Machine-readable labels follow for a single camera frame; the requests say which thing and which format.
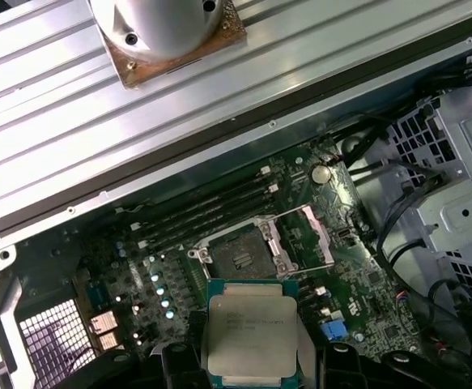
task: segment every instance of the mounting hole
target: mounting hole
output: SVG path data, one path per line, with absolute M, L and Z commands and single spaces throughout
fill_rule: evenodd
M 138 42 L 138 37 L 133 33 L 129 33 L 128 35 L 125 36 L 125 42 L 127 45 L 130 45 L 130 46 L 136 45 Z
M 215 9 L 216 9 L 216 3 L 213 2 L 212 0 L 206 0 L 205 2 L 203 2 L 203 10 L 205 12 L 212 12 Z

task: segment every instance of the motherboard screw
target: motherboard screw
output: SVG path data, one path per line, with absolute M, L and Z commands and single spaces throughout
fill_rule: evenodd
M 287 270 L 287 267 L 284 263 L 278 263 L 277 270 L 279 271 L 279 273 L 285 273 Z

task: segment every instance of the small chip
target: small chip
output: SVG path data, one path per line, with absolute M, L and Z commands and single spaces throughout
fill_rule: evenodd
M 90 327 L 95 334 L 104 334 L 105 332 L 117 327 L 117 320 L 115 319 L 113 312 L 110 310 L 100 314 L 99 316 L 91 318 Z
M 377 271 L 368 273 L 368 280 L 371 282 L 371 284 L 377 284 L 378 282 L 381 281 L 380 273 L 378 273 Z
M 395 338 L 399 335 L 399 330 L 396 326 L 390 326 L 383 330 L 385 332 L 385 336 L 389 339 Z
M 106 335 L 100 336 L 99 342 L 104 351 L 110 350 L 111 348 L 117 347 L 119 345 L 119 342 L 117 342 L 117 337 L 113 332 L 109 332 Z

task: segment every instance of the motherboard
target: motherboard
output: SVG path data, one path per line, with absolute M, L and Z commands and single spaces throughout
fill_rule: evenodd
M 184 337 L 209 279 L 279 279 L 299 281 L 301 314 L 329 340 L 375 360 L 417 352 L 415 321 L 367 248 L 375 233 L 355 185 L 343 164 L 326 164 L 337 152 L 302 143 L 91 227 L 79 282 L 96 343 L 147 355 Z

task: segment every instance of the ventilation grille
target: ventilation grille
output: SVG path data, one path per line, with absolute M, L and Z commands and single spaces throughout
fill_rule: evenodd
M 95 359 L 73 300 L 19 324 L 36 375 L 36 389 L 50 388 Z
M 472 289 L 472 265 L 450 261 L 459 282 Z
M 456 160 L 439 118 L 425 119 L 420 110 L 392 125 L 391 144 L 406 163 L 433 168 Z M 421 174 L 408 172 L 412 185 L 424 183 Z

